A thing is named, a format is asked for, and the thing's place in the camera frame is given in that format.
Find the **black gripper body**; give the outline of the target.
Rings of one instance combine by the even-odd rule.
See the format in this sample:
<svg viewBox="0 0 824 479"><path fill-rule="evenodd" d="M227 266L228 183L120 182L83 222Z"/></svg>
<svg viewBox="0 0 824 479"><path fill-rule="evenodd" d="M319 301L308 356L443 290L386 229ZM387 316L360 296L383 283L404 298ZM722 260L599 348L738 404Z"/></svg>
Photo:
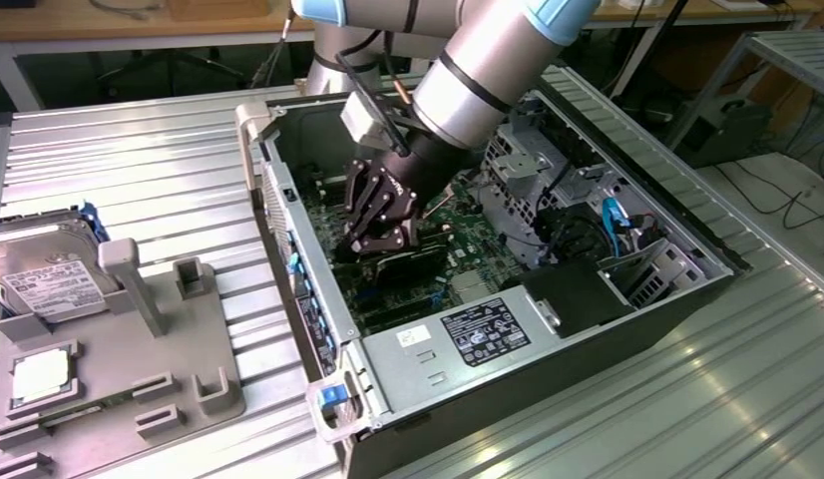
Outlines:
<svg viewBox="0 0 824 479"><path fill-rule="evenodd" d="M410 131L406 156L388 151L375 159L376 170L388 175L399 207L390 207L388 220L416 217L428 201L442 192L463 168L470 151L443 141L434 133Z"/></svg>

